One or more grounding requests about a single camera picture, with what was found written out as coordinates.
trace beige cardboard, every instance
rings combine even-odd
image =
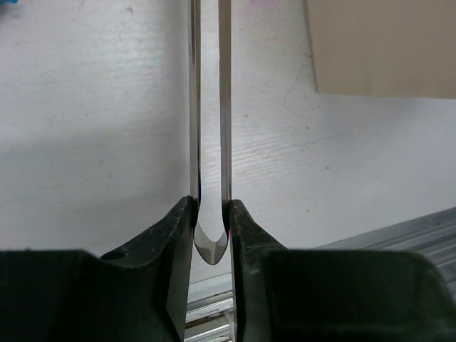
[[[322,93],[456,98],[456,0],[307,0]]]

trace white painted wood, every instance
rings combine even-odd
[[[219,236],[216,1],[204,0],[202,226]],[[233,0],[233,195],[316,247],[456,205],[456,102],[314,91],[302,0]],[[102,254],[188,193],[184,0],[0,9],[0,248]],[[194,254],[192,281],[229,272]]]

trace blue object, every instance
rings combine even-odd
[[[16,4],[18,0],[0,0],[0,6],[4,4]]]

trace wood grain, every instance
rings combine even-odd
[[[216,1],[203,1],[203,203],[220,212]],[[233,195],[288,247],[456,205],[456,103],[314,91],[301,0],[233,0]],[[189,191],[185,1],[0,13],[0,248],[102,254]],[[194,254],[192,281],[229,272]]]

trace metal rod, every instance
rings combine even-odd
[[[201,1],[189,2],[189,102],[190,102],[190,195],[199,210],[201,193]],[[231,144],[231,0],[219,0],[220,146],[222,167],[222,218],[224,232],[210,240],[196,223],[194,241],[201,257],[217,264],[228,246],[229,205],[232,199]]]

